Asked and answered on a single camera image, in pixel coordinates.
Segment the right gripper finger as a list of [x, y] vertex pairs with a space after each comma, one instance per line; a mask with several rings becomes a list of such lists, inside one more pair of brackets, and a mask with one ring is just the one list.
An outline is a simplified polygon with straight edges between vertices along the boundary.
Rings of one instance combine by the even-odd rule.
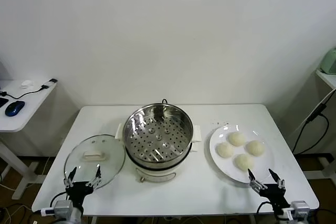
[[285, 180], [281, 179], [279, 175], [276, 172], [274, 172], [272, 169], [269, 169], [269, 173], [274, 180], [274, 183], [271, 185], [277, 186], [279, 189], [285, 189]]
[[255, 179], [254, 174], [252, 171], [249, 169], [248, 170], [248, 177], [249, 177], [249, 185], [252, 187], [253, 190], [265, 190], [267, 189], [267, 186], [264, 185], [263, 183], [259, 182], [258, 180]]

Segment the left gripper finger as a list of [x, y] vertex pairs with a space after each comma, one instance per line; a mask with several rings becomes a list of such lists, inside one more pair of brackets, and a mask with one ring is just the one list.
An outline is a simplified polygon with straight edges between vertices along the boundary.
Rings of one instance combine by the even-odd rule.
[[95, 177], [88, 182], [89, 187], [98, 187], [98, 185], [101, 183], [101, 167], [97, 167], [96, 175]]
[[75, 166], [73, 170], [64, 178], [64, 185], [66, 187], [72, 187], [73, 186], [73, 179], [76, 174], [77, 167]]

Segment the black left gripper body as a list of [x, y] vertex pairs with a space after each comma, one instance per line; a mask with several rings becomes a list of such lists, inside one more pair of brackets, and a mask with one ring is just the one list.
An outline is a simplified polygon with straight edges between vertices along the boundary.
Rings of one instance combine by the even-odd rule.
[[66, 187], [66, 193], [75, 208], [82, 208], [85, 197], [93, 193], [93, 186], [89, 182], [74, 182]]

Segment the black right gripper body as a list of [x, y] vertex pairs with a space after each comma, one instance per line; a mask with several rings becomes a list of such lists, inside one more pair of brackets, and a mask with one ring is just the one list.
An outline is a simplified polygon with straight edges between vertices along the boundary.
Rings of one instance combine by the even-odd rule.
[[290, 205], [285, 199], [286, 189], [278, 184], [264, 184], [259, 195], [269, 200], [273, 208], [288, 208]]

